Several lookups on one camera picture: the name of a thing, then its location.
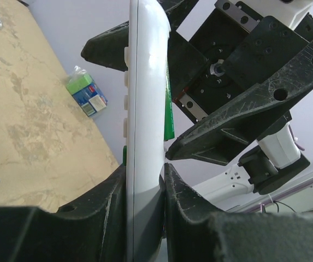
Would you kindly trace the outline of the long white remote control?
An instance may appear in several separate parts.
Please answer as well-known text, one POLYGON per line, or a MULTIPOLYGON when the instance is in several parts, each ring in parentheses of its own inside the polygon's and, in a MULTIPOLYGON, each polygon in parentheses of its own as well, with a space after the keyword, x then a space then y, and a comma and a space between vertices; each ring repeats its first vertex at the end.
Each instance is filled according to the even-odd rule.
POLYGON ((128 69, 126 259, 154 261, 162 238, 164 118, 170 30, 150 26, 128 69))

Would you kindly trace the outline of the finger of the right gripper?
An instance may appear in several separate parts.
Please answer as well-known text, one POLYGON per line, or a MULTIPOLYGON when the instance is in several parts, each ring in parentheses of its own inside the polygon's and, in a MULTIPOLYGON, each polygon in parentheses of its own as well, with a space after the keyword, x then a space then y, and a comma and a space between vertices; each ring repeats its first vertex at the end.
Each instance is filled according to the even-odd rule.
POLYGON ((91 39, 81 51, 90 63, 125 72, 131 69, 137 55, 140 35, 161 21, 166 30, 176 30, 197 1, 130 1, 129 20, 91 39))

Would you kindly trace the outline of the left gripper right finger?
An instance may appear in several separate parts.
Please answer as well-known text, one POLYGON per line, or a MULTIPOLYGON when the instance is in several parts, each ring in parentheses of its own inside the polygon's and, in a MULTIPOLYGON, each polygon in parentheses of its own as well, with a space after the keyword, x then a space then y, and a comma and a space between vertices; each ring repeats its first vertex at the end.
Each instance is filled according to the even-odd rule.
POLYGON ((313 261, 312 213, 228 213, 164 166, 169 261, 313 261))

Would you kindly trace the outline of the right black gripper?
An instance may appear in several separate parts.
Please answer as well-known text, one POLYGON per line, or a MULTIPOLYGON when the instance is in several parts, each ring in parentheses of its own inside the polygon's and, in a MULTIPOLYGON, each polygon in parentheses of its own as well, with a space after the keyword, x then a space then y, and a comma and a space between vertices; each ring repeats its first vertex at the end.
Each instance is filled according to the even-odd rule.
POLYGON ((225 166, 313 90, 313 16, 293 31, 242 1, 216 1, 190 40, 171 31, 168 58, 172 100, 199 122, 166 158, 225 166))

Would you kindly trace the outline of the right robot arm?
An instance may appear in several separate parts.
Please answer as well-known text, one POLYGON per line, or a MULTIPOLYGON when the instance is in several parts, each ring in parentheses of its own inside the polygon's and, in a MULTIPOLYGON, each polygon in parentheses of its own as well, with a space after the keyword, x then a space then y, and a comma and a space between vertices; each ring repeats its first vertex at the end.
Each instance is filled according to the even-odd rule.
POLYGON ((129 21, 85 44, 88 62, 125 73, 129 215, 162 200, 165 160, 226 166, 196 190, 214 203, 269 194, 309 166, 290 110, 313 90, 312 1, 216 1, 190 40, 195 1, 131 1, 129 21))

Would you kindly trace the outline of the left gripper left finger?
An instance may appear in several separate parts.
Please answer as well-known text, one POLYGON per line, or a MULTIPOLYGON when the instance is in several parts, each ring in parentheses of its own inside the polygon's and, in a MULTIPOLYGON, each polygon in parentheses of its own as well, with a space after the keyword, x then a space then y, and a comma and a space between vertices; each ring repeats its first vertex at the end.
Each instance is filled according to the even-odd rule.
POLYGON ((50 213, 0 207, 0 261, 124 261, 126 168, 50 213))

